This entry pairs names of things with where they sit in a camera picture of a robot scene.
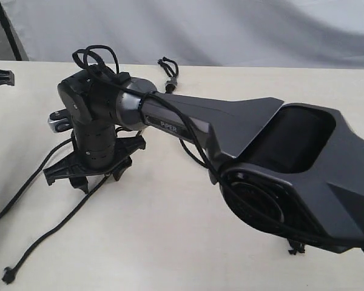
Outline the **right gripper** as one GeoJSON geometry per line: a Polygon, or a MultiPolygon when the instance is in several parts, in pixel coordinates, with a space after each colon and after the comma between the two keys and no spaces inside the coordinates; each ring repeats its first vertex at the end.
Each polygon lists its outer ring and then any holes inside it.
{"type": "Polygon", "coordinates": [[[124,172],[132,166],[130,157],[137,150],[144,150],[146,142],[142,136],[113,138],[107,147],[100,151],[81,152],[76,144],[73,152],[56,164],[44,169],[48,185],[57,179],[69,179],[74,189],[89,193],[89,182],[86,177],[111,175],[118,182],[124,172]]]}

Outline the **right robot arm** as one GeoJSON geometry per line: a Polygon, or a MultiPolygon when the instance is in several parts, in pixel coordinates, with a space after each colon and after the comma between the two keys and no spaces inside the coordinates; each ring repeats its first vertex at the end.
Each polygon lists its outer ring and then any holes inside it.
{"type": "Polygon", "coordinates": [[[73,152],[44,172],[87,191],[89,176],[120,179],[142,137],[120,138],[115,126],[154,127],[197,143],[232,212],[249,226],[334,253],[364,252],[364,139],[338,110],[276,98],[222,101],[158,93],[126,72],[82,70],[58,84],[64,110],[56,132],[72,130],[73,152]]]}

